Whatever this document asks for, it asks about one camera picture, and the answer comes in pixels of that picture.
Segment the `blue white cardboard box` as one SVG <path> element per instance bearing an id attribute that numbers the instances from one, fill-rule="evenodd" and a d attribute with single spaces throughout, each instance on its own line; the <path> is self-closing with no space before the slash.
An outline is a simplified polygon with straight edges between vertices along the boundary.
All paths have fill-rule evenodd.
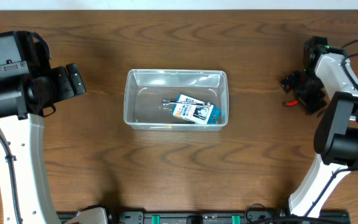
<path id="1" fill-rule="evenodd" d="M 195 103 L 207 103 L 190 96 L 179 94 L 177 97 L 178 101 L 189 101 Z M 217 124 L 221 110 L 218 107 L 211 103 L 209 108 L 203 108 L 193 105 L 174 105 L 172 109 L 172 116 L 189 121 L 195 124 Z"/>

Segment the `silver double-ended wrench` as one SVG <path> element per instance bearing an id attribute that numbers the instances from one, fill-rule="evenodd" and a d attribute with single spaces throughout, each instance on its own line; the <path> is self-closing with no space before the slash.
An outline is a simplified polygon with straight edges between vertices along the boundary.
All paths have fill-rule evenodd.
<path id="1" fill-rule="evenodd" d="M 195 103 L 195 102 L 189 102 L 189 101 L 166 100 L 166 99 L 162 100 L 162 104 L 163 105 L 170 105 L 170 104 L 193 105 L 193 106 L 198 106 L 198 107 L 203 107 L 203 108 L 209 108 L 211 106 L 210 102 Z"/>

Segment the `red-handled pliers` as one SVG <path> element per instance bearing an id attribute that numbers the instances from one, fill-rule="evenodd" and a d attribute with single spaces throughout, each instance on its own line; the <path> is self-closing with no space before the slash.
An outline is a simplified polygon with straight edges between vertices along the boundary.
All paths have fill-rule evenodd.
<path id="1" fill-rule="evenodd" d="M 299 103 L 298 100 L 293 100 L 293 101 L 285 101 L 282 103 L 282 106 L 284 107 L 292 107 L 292 106 L 296 106 Z"/>

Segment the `clear plastic container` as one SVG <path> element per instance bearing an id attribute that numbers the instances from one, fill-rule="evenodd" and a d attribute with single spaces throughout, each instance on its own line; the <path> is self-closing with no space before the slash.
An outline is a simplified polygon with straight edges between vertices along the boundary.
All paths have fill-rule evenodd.
<path id="1" fill-rule="evenodd" d="M 177 100 L 184 94 L 210 102 L 221 110 L 217 124 L 195 124 L 172 116 Z M 124 94 L 124 122 L 134 129 L 163 131 L 219 131 L 229 121 L 227 75 L 220 70 L 132 69 L 127 75 Z M 152 126 L 172 129 L 150 129 Z"/>

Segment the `black yellow screwdriver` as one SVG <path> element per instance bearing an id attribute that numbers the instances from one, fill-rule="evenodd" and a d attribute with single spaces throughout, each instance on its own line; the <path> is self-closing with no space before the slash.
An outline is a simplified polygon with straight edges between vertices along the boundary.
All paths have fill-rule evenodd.
<path id="1" fill-rule="evenodd" d="M 152 126 L 150 129 L 172 129 L 172 126 L 165 125 L 165 126 Z"/>

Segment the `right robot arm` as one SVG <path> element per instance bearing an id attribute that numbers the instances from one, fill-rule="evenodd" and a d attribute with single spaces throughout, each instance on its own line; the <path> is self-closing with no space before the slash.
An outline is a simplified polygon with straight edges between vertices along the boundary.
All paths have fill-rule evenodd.
<path id="1" fill-rule="evenodd" d="M 313 36 L 303 44 L 302 72 L 295 71 L 280 85 L 308 114 L 324 110 L 314 134 L 315 156 L 300 186 L 288 199 L 290 214 L 318 218 L 335 187 L 358 171 L 358 78 L 345 46 L 332 47 L 325 37 Z"/>

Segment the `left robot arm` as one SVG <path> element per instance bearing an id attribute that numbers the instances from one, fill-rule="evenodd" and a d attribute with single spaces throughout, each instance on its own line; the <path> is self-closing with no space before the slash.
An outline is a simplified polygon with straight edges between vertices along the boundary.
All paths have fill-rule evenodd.
<path id="1" fill-rule="evenodd" d="M 102 206 L 74 215 L 54 208 L 44 161 L 44 109 L 83 95 L 78 67 L 51 67 L 38 33 L 0 33 L 0 191 L 4 223 L 110 223 Z"/>

